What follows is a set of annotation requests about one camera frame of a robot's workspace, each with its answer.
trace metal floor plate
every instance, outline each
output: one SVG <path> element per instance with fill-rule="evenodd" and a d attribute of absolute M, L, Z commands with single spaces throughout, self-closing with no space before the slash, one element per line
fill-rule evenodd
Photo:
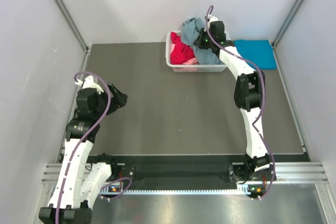
<path fill-rule="evenodd" d="M 129 95 L 124 108 L 102 121 L 91 155 L 245 153 L 228 70 L 174 73 L 165 63 L 165 43 L 93 45 L 87 70 Z M 302 153 L 279 73 L 265 74 L 265 139 L 274 153 Z"/>
<path fill-rule="evenodd" d="M 261 202 L 237 195 L 125 195 L 97 200 L 92 224 L 305 223 L 325 217 L 314 185 L 274 185 Z"/>

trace cable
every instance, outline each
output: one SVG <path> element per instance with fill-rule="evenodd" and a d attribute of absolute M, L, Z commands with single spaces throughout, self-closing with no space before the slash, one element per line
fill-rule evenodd
<path fill-rule="evenodd" d="M 92 163 L 90 163 L 91 167 L 90 169 L 85 166 L 85 169 L 88 170 L 89 172 L 92 170 Z"/>
<path fill-rule="evenodd" d="M 266 148 L 267 152 L 269 153 L 269 155 L 270 155 L 270 157 L 271 157 L 271 160 L 272 160 L 272 163 L 273 163 L 273 174 L 272 174 L 272 178 L 271 178 L 271 180 L 270 180 L 270 183 L 269 183 L 268 188 L 266 189 L 266 192 L 261 196 L 261 199 L 262 199 L 262 198 L 264 198 L 264 197 L 268 194 L 268 192 L 269 192 L 269 190 L 270 190 L 270 188 L 271 188 L 271 186 L 272 186 L 272 184 L 273 184 L 273 181 L 274 181 L 274 179 L 275 179 L 275 160 L 274 160 L 273 153 L 272 153 L 272 151 L 270 150 L 268 144 L 265 142 L 263 135 L 260 133 L 259 129 L 255 126 L 255 124 L 259 121 L 259 119 L 260 119 L 261 116 L 263 115 L 263 113 L 264 113 L 264 109 L 265 109 L 265 81 L 264 81 L 264 79 L 263 79 L 263 77 L 262 77 L 263 74 L 261 73 L 260 68 L 259 68 L 254 62 L 252 62 L 252 61 L 250 61 L 250 60 L 247 60 L 247 59 L 244 59 L 243 57 L 240 57 L 240 56 L 238 56 L 238 55 L 236 55 L 236 54 L 234 54 L 234 53 L 232 53 L 232 52 L 226 50 L 226 49 L 225 49 L 224 47 L 222 47 L 219 43 L 217 43 L 217 42 L 215 41 L 215 39 L 212 37 L 212 35 L 210 34 L 210 31 L 209 31 L 209 28 L 208 28 L 208 17 L 209 17 L 209 15 L 211 15 L 213 9 L 214 9 L 214 6 L 211 5 L 211 6 L 209 7 L 207 13 L 206 13 L 206 16 L 205 16 L 205 29 L 206 29 L 206 32 L 207 32 L 207 34 L 209 35 L 209 38 L 211 39 L 211 41 L 212 41 L 217 47 L 219 47 L 221 50 L 227 52 L 228 54 L 230 54 L 230 55 L 232 55 L 232 56 L 234 56 L 234 57 L 236 57 L 236 58 L 238 58 L 238 59 L 240 59 L 240 60 L 243 60 L 243 61 L 245 61 L 246 63 L 250 63 L 252 66 L 255 67 L 255 69 L 257 70 L 258 75 L 259 75 L 259 80 L 260 80 L 260 84 L 261 84 L 261 92 L 262 92 L 262 96 L 261 96 L 261 108 L 260 108 L 260 113 L 259 113 L 259 115 L 257 116 L 257 118 L 255 119 L 255 121 L 252 123 L 252 126 L 253 126 L 253 128 L 257 131 L 258 135 L 260 136 L 261 141 L 264 143 L 265 148 Z"/>
<path fill-rule="evenodd" d="M 107 184 L 107 185 L 105 185 L 105 186 L 102 187 L 102 189 L 104 189 L 104 188 L 106 188 L 106 187 L 109 187 L 109 186 L 113 185 L 113 184 L 116 183 L 116 182 L 123 181 L 123 180 L 129 180 L 130 183 L 127 185 L 127 187 L 126 187 L 121 193 L 119 193 L 118 195 L 116 195 L 116 196 L 113 197 L 113 198 L 109 198 L 110 200 L 115 200 L 115 199 L 120 198 L 120 197 L 121 197 L 121 196 L 128 190 L 128 188 L 131 187 L 131 185 L 132 185 L 132 179 L 131 179 L 130 177 L 122 177 L 122 178 L 118 178 L 118 179 L 116 179 L 115 181 L 112 181 L 111 183 L 109 183 L 109 184 Z"/>
<path fill-rule="evenodd" d="M 106 105 L 106 108 L 104 110 L 104 112 L 102 113 L 101 117 L 97 120 L 97 122 L 82 136 L 82 138 L 78 141 L 77 145 L 75 146 L 75 148 L 73 149 L 71 155 L 70 155 L 70 159 L 69 159 L 69 162 L 67 164 L 67 168 L 65 170 L 65 178 L 63 178 L 63 181 L 62 181 L 62 184 L 61 184 L 61 188 L 60 188 L 60 191 L 59 191 L 59 195 L 58 195 L 58 201 L 57 201 L 57 207 L 56 207 L 56 216 L 55 216 L 55 224 L 59 224 L 59 211 L 60 211 L 60 205 L 61 205 L 61 201 L 62 201 L 62 195 L 63 195 L 63 190 L 64 190 L 64 186 L 65 186 L 65 182 L 67 180 L 67 175 L 68 175 L 68 172 L 69 172 L 69 169 L 70 169 L 70 165 L 71 165 L 71 161 L 75 155 L 75 152 L 76 150 L 78 149 L 79 145 L 87 138 L 87 136 L 91 133 L 91 131 L 93 131 L 93 129 L 95 127 L 97 127 L 97 125 L 101 122 L 101 120 L 103 120 L 103 118 L 106 116 L 108 110 L 109 110 L 109 107 L 110 107 L 110 104 L 111 104 L 111 93 L 110 93 L 110 90 L 109 90 L 109 87 L 107 86 L 107 84 L 104 82 L 104 80 L 94 74 L 94 73 L 91 73 L 89 71 L 81 71 L 81 72 L 78 72 L 75 74 L 74 76 L 74 80 L 77 81 L 77 77 L 80 75 L 80 74 L 89 74 L 91 76 L 94 76 L 96 77 L 104 86 L 104 89 L 105 89 L 105 92 L 107 93 L 108 95 L 108 99 L 107 99 L 107 105 Z"/>

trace gray table surface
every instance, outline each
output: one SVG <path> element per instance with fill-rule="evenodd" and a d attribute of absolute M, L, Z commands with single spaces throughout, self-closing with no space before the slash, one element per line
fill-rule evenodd
<path fill-rule="evenodd" d="M 93 45 L 87 70 L 128 94 L 101 123 L 92 155 L 243 154 L 243 117 L 235 79 L 222 73 L 174 73 L 165 43 Z M 264 137 L 277 154 L 302 153 L 277 70 L 267 70 Z"/>

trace red cloth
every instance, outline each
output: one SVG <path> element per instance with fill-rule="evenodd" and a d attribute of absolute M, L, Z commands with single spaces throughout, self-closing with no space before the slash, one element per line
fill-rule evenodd
<path fill-rule="evenodd" d="M 181 37 L 174 32 L 170 33 L 170 39 L 175 47 L 170 54 L 170 62 L 174 65 L 182 65 L 186 61 L 195 58 L 194 51 L 181 42 Z"/>

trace gray cloth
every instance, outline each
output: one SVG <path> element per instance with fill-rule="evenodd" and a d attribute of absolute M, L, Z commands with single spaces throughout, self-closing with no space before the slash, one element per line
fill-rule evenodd
<path fill-rule="evenodd" d="M 199 49 L 194 45 L 195 40 L 198 38 L 200 31 L 204 27 L 204 22 L 200 18 L 188 19 L 183 23 L 181 41 L 193 49 L 195 57 L 200 65 L 222 65 L 223 63 L 214 53 L 212 53 L 211 49 Z"/>

